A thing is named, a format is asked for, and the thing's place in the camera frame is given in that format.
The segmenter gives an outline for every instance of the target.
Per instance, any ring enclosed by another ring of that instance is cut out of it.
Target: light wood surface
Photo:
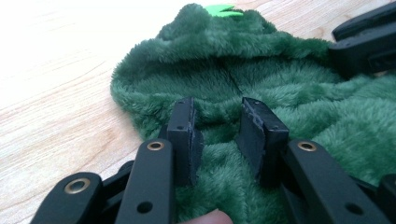
[[[28,223],[68,175],[106,179],[134,158],[141,140],[111,99],[112,70],[189,2],[0,3],[0,223]],[[391,1],[195,2],[257,9],[279,30],[332,40],[338,24]]]

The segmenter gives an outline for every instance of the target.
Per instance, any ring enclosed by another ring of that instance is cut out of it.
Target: wooden table
[[[112,101],[111,74],[189,1],[19,0],[0,6],[0,222],[28,223],[65,176],[103,179],[141,143]],[[196,1],[207,6],[226,1]],[[332,39],[338,24],[384,0],[240,0],[279,30]]]

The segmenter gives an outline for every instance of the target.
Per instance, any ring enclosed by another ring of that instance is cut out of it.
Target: green plush fabric
[[[344,80],[330,63],[329,42],[243,13],[212,17],[187,5],[114,71],[112,96],[143,139],[157,136],[176,100],[195,98],[205,148],[197,185],[177,189],[177,220],[218,208],[236,224],[286,222],[278,190],[254,183],[234,141],[243,96],[272,108],[291,139],[325,146],[349,174],[377,185],[396,173],[396,74]]]

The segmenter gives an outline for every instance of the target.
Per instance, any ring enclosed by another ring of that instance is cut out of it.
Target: green tag
[[[233,5],[213,5],[205,7],[206,11],[214,17],[243,16],[242,12],[231,11]]]

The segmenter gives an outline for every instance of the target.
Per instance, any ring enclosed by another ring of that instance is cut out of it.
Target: dark green fuzzy cloth
[[[377,185],[396,173],[396,74],[342,79],[329,44],[279,32],[256,11],[221,18],[187,5],[131,49],[111,93],[143,139],[157,136],[176,100],[195,98],[205,148],[197,185],[177,189],[177,221],[216,208],[235,224],[287,221],[278,190],[254,183],[234,141],[243,96],[265,102],[291,139],[320,143],[350,175]]]

